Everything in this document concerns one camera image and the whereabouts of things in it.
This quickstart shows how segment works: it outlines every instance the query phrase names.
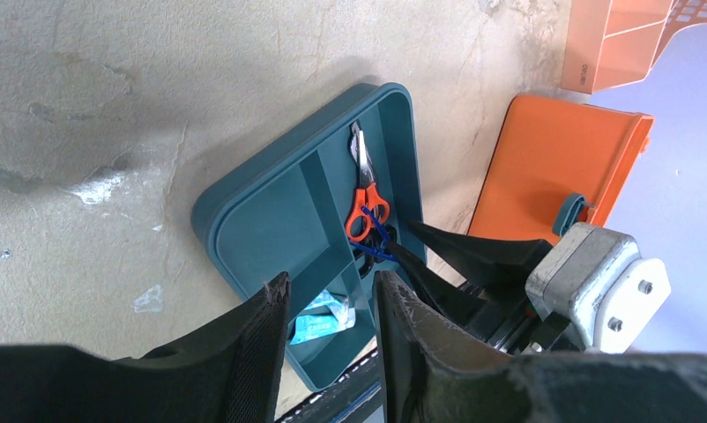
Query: blue packet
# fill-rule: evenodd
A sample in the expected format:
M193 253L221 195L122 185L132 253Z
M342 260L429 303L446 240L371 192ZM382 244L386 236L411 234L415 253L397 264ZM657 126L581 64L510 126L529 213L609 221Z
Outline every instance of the blue packet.
M300 344L353 328L356 310L348 307L348 298L339 301L327 290L322 291L304 310L326 307L331 314L300 315L296 317L295 333L290 345Z

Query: scissors blade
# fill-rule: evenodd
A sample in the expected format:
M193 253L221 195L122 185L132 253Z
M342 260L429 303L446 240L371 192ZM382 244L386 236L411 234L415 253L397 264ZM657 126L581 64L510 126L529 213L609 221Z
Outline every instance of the scissors blade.
M376 182L376 178L374 169L372 169L367 144L364 141L364 131L361 130L358 122L354 122L351 125L351 132L353 133L353 137L349 150L359 167L359 187L367 188L373 182Z

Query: orange basket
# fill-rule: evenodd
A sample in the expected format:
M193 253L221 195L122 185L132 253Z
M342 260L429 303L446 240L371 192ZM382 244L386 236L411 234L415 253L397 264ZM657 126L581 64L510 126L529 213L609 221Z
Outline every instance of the orange basket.
M511 103L468 233L499 240L559 236L554 223L575 193L604 226L654 118L533 95Z
M707 0L573 0L561 87L639 82L680 30L707 24Z

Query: teal clip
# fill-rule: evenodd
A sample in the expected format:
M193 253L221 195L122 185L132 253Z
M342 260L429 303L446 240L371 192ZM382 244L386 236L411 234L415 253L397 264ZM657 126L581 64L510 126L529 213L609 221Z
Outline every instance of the teal clip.
M559 215L556 216L553 232L559 236L564 236L572 225L579 221L582 215L582 210L585 207L592 207L592 204L587 203L582 194L572 193L562 204L559 210Z

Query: orange scissors handle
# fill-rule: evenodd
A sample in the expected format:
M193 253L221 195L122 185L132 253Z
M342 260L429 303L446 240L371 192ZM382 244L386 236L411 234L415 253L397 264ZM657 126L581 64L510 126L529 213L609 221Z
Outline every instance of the orange scissors handle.
M372 182L365 189L357 189L356 196L353 199L353 209L351 210L351 214L348 215L348 220L346 221L346 235L348 235L348 238L353 242L363 241L369 234L372 227L374 227L374 222L372 222L372 219L361 209L361 207L365 205L379 217L379 221L381 223L384 223L384 221L390 217L390 203L384 201L384 199L380 197L379 192L376 190L376 183ZM362 221L363 228L360 234L354 235L354 223L358 219L364 219Z
M372 221L369 219L369 216L367 216L361 209L361 207L365 205L367 205L367 191L359 188L356 190L356 196L353 199L353 209L351 210L351 214L348 215L348 220L346 221L346 235L348 235L348 238L353 242L363 241L364 238L367 237L367 234L369 234L369 230L373 225ZM364 219L362 222L363 228L361 230L361 234L354 235L352 229L354 227L354 223L356 223L356 220L358 219Z
M367 208L379 218L380 223L384 223L390 217L390 203L379 196L376 182L372 182L367 187Z

